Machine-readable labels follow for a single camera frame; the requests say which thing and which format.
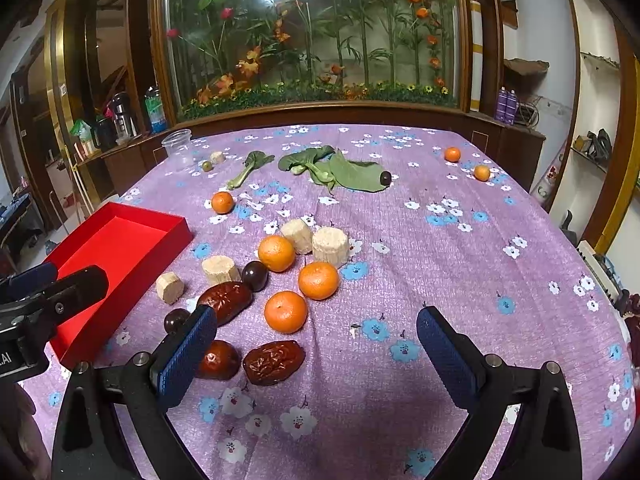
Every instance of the glass display case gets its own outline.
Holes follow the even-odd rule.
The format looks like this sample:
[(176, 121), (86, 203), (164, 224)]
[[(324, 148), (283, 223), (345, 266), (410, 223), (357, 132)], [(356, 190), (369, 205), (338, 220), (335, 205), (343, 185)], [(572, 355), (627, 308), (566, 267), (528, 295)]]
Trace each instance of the glass display case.
[(458, 0), (160, 2), (179, 121), (327, 100), (458, 104)]

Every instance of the orange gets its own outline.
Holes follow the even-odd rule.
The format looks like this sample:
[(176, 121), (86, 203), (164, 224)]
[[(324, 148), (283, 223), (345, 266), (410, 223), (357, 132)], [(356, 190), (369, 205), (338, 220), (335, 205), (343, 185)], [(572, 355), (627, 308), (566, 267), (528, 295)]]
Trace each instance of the orange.
[(457, 162), (460, 160), (460, 150), (454, 147), (444, 150), (444, 160), (447, 162)]
[(300, 292), (312, 300), (326, 300), (340, 283), (338, 271), (327, 262), (313, 262), (302, 267), (298, 275)]
[(219, 191), (211, 197), (211, 207), (219, 215), (225, 215), (234, 208), (234, 198), (226, 191)]
[(271, 328), (282, 334), (293, 334), (300, 330), (307, 314), (305, 298), (290, 290), (277, 292), (264, 304), (264, 319)]
[(263, 238), (258, 246), (258, 259), (273, 272), (284, 272), (296, 259), (296, 250), (283, 236), (271, 235)]
[(474, 168), (474, 175), (476, 179), (486, 182), (491, 178), (491, 171), (489, 170), (489, 167), (484, 164), (479, 164)]

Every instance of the water bottle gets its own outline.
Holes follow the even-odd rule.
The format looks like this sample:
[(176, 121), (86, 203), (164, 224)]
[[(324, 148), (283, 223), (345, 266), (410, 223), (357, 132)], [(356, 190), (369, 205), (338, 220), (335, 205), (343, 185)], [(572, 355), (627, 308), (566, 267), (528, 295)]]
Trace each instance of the water bottle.
[(507, 91), (504, 89), (504, 86), (498, 92), (498, 101), (495, 104), (495, 114), (494, 119), (496, 121), (504, 122), (504, 113), (507, 110), (507, 99), (508, 99)]
[(511, 93), (507, 95), (507, 109), (504, 112), (504, 122), (507, 124), (513, 124), (516, 118), (516, 110), (518, 109), (518, 98), (516, 92), (511, 90)]
[(145, 94), (146, 111), (151, 122), (151, 131), (159, 133), (166, 130), (166, 119), (164, 118), (164, 108), (158, 87), (150, 86)]

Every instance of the red box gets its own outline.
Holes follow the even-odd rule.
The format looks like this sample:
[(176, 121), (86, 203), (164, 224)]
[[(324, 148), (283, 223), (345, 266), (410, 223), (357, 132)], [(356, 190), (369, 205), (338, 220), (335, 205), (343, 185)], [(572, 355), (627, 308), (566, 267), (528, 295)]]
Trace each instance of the red box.
[(58, 327), (51, 345), (66, 368), (91, 361), (156, 278), (193, 240), (179, 216), (107, 203), (47, 257), (60, 278), (89, 265), (107, 273), (98, 303)]

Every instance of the purple tablecloth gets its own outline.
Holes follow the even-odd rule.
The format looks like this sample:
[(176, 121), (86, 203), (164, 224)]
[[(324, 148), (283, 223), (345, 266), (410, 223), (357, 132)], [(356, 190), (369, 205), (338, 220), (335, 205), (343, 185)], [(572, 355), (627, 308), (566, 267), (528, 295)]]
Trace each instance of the purple tablecloth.
[[(231, 214), (210, 208), (208, 199), (239, 173), (249, 151), (273, 153), (277, 161), (321, 144), (379, 162), (394, 174), (393, 185), (376, 194), (339, 187), (330, 196), (308, 174), (283, 173), (274, 162), (233, 192), (238, 205)], [(584, 478), (596, 479), (606, 468), (635, 413), (630, 362), (612, 307), (537, 203), (475, 146), (452, 132), (340, 124), (245, 130), (195, 145), (198, 158), (223, 150), (226, 162), (211, 173), (180, 173), (168, 160), (122, 198), (186, 217), (195, 239), (168, 268), (186, 282), (186, 293), (167, 306), (152, 287), (97, 365), (123, 364), (155, 348), (164, 315), (176, 306), (194, 308), (207, 288), (203, 258), (226, 254), (242, 267), (255, 259), (261, 238), (287, 219), (343, 229), (352, 256), (340, 270), (337, 294), (309, 301), (306, 325), (293, 336), (271, 330), (262, 308), (277, 291), (297, 290), (310, 255), (272, 274), (252, 306), (219, 329), (218, 338), (242, 355), (294, 338), (306, 360), (276, 386), (247, 384), (242, 370), (230, 381), (193, 381), (169, 414), (212, 478), (423, 478), (466, 415), (417, 341), (423, 301), (484, 353), (524, 367), (559, 362), (571, 384)], [(458, 164), (444, 161), (447, 146), (460, 148)], [(487, 183), (472, 176), (483, 162), (494, 174)], [(25, 384), (49, 449), (68, 375), (53, 357), (44, 375)], [(119, 413), (143, 477), (154, 478), (126, 410)], [(515, 414), (511, 407), (480, 478), (494, 471)]]

